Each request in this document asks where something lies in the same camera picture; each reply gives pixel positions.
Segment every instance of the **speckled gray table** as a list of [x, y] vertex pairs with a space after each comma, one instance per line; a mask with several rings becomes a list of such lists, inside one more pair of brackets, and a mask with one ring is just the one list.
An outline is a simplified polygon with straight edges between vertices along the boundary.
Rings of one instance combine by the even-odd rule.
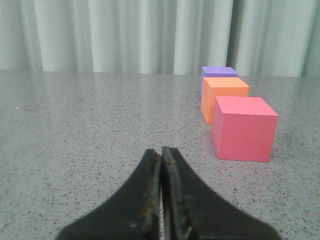
[[219, 160], [200, 76], [0, 71], [0, 239], [53, 240], [178, 147], [226, 200], [284, 239], [320, 239], [320, 79], [243, 77], [279, 114], [269, 163]]

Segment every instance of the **pink cube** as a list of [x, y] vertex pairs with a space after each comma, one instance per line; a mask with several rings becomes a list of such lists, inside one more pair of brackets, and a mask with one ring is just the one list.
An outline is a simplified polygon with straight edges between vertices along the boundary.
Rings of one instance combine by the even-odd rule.
[[278, 114], [261, 97], [216, 96], [212, 141], [218, 159], [269, 162]]

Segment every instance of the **table surface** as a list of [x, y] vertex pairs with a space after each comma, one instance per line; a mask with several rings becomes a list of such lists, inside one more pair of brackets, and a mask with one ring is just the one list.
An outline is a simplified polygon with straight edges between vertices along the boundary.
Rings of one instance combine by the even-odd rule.
[[320, 79], [241, 78], [279, 114], [269, 163], [215, 157], [198, 75], [0, 71], [0, 239], [53, 240], [171, 146], [284, 239], [319, 240]]

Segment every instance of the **foam block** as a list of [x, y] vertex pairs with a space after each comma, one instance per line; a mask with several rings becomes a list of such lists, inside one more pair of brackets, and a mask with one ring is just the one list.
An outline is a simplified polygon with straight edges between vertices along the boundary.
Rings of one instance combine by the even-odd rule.
[[201, 96], [204, 86], [204, 78], [234, 78], [238, 73], [228, 66], [203, 66], [201, 69]]
[[269, 162], [278, 114], [261, 97], [215, 99], [212, 141], [217, 158]]
[[204, 77], [201, 112], [207, 124], [212, 124], [216, 96], [249, 96], [250, 87], [239, 77]]

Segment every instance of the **curtain fold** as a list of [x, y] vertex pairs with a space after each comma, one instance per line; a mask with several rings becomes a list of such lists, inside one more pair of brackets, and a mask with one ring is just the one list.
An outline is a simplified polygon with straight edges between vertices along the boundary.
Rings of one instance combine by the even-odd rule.
[[320, 77], [318, 0], [0, 0], [0, 70]]

